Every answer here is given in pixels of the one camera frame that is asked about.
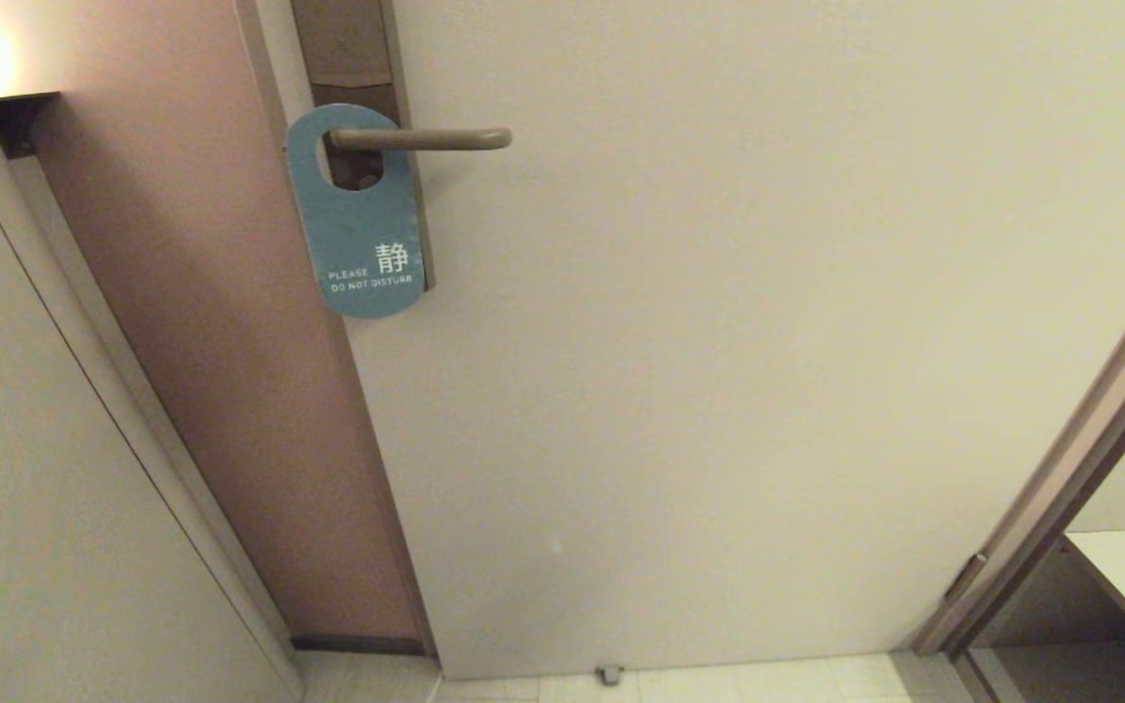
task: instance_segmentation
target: closet door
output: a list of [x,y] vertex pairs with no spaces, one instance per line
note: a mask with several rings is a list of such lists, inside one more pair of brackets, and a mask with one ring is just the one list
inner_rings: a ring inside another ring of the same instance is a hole
[[0,226],[0,700],[290,700]]

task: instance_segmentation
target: door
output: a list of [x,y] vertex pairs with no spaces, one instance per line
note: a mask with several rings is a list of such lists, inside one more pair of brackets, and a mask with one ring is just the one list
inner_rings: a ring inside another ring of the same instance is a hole
[[907,643],[1125,328],[1125,3],[397,0],[349,323],[450,676]]
[[292,700],[1,227],[0,700]]

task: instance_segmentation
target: blue door hanger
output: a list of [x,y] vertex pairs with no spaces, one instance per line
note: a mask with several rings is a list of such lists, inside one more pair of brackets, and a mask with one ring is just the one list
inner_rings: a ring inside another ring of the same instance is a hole
[[331,129],[397,129],[387,116],[357,106],[303,115],[285,142],[294,195],[315,280],[330,307],[350,317],[388,317],[424,295],[418,207],[406,152],[384,152],[385,173],[367,190],[332,186],[321,172],[318,138]]

